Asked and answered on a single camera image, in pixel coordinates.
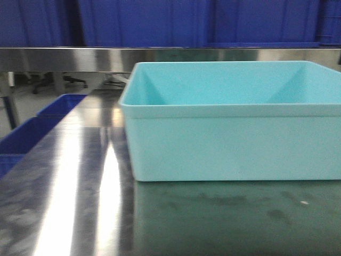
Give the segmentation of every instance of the stainless steel table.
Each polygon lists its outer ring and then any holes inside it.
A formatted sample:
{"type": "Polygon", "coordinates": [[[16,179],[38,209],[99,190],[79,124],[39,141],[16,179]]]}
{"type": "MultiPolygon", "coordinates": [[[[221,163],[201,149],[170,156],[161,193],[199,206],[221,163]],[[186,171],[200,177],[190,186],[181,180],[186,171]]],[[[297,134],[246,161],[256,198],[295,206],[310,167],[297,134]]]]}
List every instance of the stainless steel table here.
{"type": "Polygon", "coordinates": [[[120,93],[93,91],[0,181],[0,255],[341,255],[341,181],[134,181],[120,93]]]}

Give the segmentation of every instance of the blue bin on shelf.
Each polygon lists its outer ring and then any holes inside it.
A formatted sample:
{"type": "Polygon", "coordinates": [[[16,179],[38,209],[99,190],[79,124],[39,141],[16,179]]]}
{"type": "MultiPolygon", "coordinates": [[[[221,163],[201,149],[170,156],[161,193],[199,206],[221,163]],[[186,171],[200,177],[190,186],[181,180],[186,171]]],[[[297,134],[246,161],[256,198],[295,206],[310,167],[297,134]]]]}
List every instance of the blue bin on shelf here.
{"type": "Polygon", "coordinates": [[[1,0],[0,46],[82,45],[77,0],[1,0]]]}
{"type": "Polygon", "coordinates": [[[322,45],[341,44],[341,1],[321,0],[317,39],[322,45]]]}
{"type": "Polygon", "coordinates": [[[210,0],[78,0],[87,46],[201,47],[210,0]]]}
{"type": "Polygon", "coordinates": [[[314,47],[319,0],[215,0],[208,46],[314,47]]]}

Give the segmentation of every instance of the light blue plastic bin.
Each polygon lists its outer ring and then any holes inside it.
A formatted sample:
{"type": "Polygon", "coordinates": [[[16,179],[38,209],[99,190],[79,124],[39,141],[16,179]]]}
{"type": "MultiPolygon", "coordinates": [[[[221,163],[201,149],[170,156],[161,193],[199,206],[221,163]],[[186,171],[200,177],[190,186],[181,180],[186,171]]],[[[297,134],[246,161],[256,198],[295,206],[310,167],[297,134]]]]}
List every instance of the light blue plastic bin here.
{"type": "Polygon", "coordinates": [[[136,180],[341,179],[341,73],[321,65],[139,63],[120,104],[136,180]]]}

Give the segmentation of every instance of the plastic bin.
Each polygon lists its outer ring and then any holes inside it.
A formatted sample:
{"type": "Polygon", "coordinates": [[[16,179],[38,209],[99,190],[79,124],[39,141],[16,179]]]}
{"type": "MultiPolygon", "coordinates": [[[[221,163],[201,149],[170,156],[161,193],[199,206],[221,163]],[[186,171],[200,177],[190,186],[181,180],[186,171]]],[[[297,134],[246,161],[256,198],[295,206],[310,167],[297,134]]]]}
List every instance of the plastic bin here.
{"type": "Polygon", "coordinates": [[[341,44],[340,0],[321,0],[317,38],[322,45],[341,44]]]}
{"type": "Polygon", "coordinates": [[[314,47],[319,0],[215,0],[208,46],[314,47]]]}
{"type": "Polygon", "coordinates": [[[63,118],[85,97],[86,94],[63,94],[37,112],[37,116],[63,118]]]}
{"type": "Polygon", "coordinates": [[[139,63],[119,102],[136,180],[341,179],[341,73],[321,65],[139,63]]]}
{"type": "Polygon", "coordinates": [[[0,141],[0,177],[5,175],[60,120],[33,117],[0,141]]]}
{"type": "Polygon", "coordinates": [[[87,46],[200,47],[209,0],[78,0],[87,46]]]}
{"type": "Polygon", "coordinates": [[[81,45],[77,0],[1,0],[0,46],[81,45]]]}

